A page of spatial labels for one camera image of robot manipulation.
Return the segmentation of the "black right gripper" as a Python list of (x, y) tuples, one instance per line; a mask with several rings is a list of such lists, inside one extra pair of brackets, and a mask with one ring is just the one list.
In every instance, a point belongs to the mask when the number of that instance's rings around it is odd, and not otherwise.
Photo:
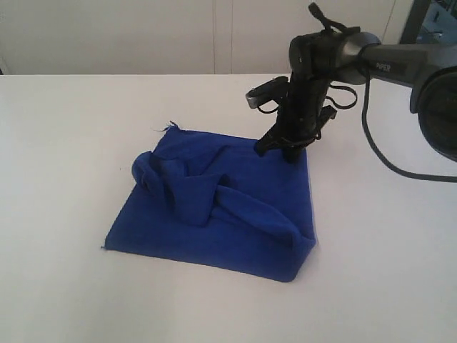
[(318, 123), (330, 79), (278, 76), (280, 110), (274, 124), (255, 144), (254, 151), (264, 156), (268, 151), (281, 149), (285, 162), (295, 164), (303, 151), (318, 136)]

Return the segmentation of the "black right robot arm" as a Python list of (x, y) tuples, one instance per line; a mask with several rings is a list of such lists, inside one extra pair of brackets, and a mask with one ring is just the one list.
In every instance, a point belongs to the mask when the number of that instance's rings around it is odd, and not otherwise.
[(319, 139), (335, 117), (323, 108), (334, 81), (367, 85), (380, 79), (411, 88), (410, 111), (439, 154), (456, 160), (456, 46), (382, 44), (367, 32), (323, 30), (296, 36), (288, 49), (290, 76), (279, 76), (247, 93), (252, 109), (277, 103), (276, 123), (256, 142), (263, 156), (280, 149), (289, 161)]

